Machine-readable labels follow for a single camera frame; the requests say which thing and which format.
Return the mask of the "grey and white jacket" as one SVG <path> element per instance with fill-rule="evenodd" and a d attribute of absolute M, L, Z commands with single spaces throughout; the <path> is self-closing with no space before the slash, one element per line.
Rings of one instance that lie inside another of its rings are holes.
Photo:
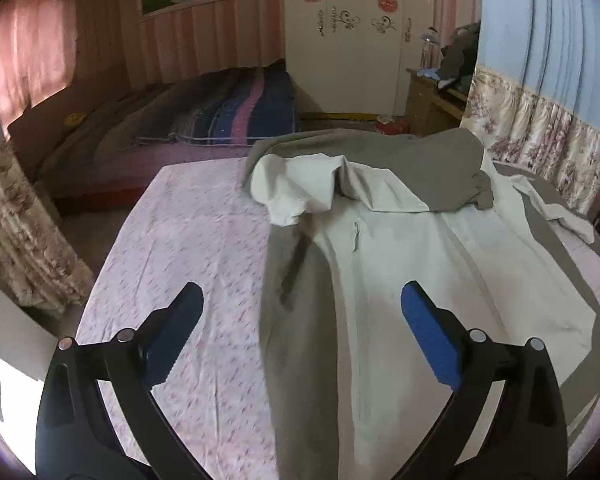
<path fill-rule="evenodd" d="M 387 479 L 449 399 L 401 311 L 416 282 L 492 339 L 542 339 L 568 463 L 600 438 L 600 237 L 547 180 L 465 129 L 355 130 L 253 145 L 271 222 L 260 348 L 284 479 Z"/>

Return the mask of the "dark clothes pile on desk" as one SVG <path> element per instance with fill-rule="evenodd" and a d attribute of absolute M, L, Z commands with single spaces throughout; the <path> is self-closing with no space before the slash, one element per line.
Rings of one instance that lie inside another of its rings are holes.
<path fill-rule="evenodd" d="M 443 47 L 442 62 L 437 70 L 438 89 L 442 90 L 456 84 L 474 73 L 478 58 L 478 44 L 481 22 L 457 27 L 451 43 Z"/>

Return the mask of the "left floral blue curtain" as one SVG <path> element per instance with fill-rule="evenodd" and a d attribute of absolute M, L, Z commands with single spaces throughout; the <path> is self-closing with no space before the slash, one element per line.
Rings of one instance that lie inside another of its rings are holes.
<path fill-rule="evenodd" d="M 61 233 L 0 125 L 0 289 L 20 307 L 61 315 L 83 304 L 94 276 Z"/>

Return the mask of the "floral blue curtain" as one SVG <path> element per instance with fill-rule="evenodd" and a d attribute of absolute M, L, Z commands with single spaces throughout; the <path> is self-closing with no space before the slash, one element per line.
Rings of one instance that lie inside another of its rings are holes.
<path fill-rule="evenodd" d="M 462 120 L 491 157 L 600 211 L 600 0 L 482 0 Z"/>
<path fill-rule="evenodd" d="M 61 315 L 83 304 L 94 276 L 61 233 L 0 125 L 0 289 L 20 307 Z"/>

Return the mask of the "pink floral bed sheet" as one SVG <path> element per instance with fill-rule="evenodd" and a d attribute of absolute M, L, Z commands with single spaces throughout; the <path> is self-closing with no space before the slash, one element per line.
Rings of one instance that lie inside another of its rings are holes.
<path fill-rule="evenodd" d="M 38 419 L 58 479 L 562 479 L 600 437 L 600 241 L 465 129 L 163 168 Z"/>

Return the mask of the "dark striped bed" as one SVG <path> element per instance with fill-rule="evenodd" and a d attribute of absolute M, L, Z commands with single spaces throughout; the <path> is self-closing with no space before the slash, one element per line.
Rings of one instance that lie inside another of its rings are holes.
<path fill-rule="evenodd" d="M 66 128 L 70 114 L 84 113 Z M 284 60 L 227 68 L 132 91 L 82 81 L 8 128 L 22 169 L 53 200 L 143 188 L 164 166 L 242 157 L 253 143 L 297 129 Z"/>

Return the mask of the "yellow object on bed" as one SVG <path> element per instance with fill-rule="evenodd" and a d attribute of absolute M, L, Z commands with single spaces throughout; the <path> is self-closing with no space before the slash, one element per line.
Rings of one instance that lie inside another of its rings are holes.
<path fill-rule="evenodd" d="M 84 113 L 70 114 L 64 121 L 66 128 L 77 127 L 81 122 L 84 121 L 86 115 Z"/>

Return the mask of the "red bin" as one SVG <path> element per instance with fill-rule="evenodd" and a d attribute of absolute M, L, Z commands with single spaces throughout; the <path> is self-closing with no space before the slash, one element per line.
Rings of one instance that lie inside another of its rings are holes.
<path fill-rule="evenodd" d="M 404 117 L 377 116 L 374 121 L 374 130 L 386 136 L 398 136 L 399 134 L 409 134 L 411 128 L 408 120 Z"/>

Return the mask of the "wooden desk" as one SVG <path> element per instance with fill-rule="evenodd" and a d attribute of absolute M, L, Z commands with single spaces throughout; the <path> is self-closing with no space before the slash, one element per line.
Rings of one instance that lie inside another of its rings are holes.
<path fill-rule="evenodd" d="M 437 81 L 418 76 L 416 70 L 407 70 L 410 86 L 404 118 L 408 132 L 414 136 L 429 136 L 444 130 L 458 128 L 465 113 L 467 98 L 454 89 L 438 89 Z"/>

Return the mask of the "right floral blue curtain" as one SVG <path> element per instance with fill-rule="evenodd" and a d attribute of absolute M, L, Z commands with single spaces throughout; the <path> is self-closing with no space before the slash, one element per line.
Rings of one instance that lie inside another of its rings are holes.
<path fill-rule="evenodd" d="M 491 157 L 600 211 L 600 0 L 482 0 L 462 120 Z"/>

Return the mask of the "pink window curtain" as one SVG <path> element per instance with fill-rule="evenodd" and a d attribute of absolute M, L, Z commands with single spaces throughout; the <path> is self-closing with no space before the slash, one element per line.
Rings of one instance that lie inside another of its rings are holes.
<path fill-rule="evenodd" d="M 0 124 L 75 82 L 125 81 L 119 0 L 0 2 Z"/>

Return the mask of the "white wardrobe with decals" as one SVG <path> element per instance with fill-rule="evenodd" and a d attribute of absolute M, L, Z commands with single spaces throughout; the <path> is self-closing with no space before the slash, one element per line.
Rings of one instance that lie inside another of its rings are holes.
<path fill-rule="evenodd" d="M 284 0 L 300 112 L 400 115 L 434 0 Z"/>

